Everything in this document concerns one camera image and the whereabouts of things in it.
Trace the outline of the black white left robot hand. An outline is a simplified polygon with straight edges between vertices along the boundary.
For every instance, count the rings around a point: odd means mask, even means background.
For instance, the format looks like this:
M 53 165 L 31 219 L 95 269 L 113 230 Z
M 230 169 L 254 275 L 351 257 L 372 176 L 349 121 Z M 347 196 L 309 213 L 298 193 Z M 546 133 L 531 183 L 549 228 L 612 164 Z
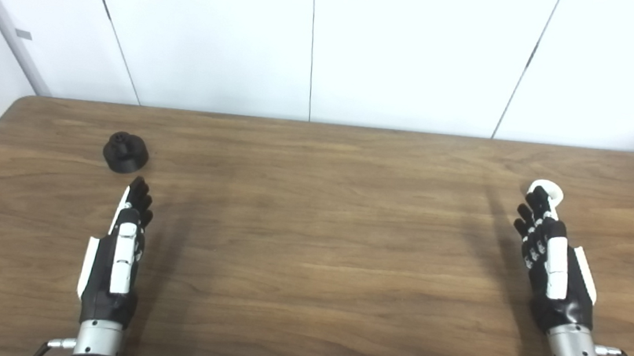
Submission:
M 110 321 L 125 329 L 133 320 L 136 278 L 153 218 L 151 204 L 149 185 L 137 177 L 124 190 L 108 233 L 90 238 L 76 289 L 80 323 Z

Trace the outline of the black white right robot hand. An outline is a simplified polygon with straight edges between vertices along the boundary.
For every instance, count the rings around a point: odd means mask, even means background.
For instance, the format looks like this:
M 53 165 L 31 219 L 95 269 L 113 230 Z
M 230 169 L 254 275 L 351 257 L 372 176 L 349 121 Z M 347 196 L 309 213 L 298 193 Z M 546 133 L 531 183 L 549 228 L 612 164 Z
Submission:
M 517 207 L 514 228 L 522 240 L 521 257 L 532 288 L 530 310 L 542 331 L 561 325 L 591 331 L 596 284 L 584 249 L 570 245 L 558 215 L 564 196 L 556 183 L 538 179 Z

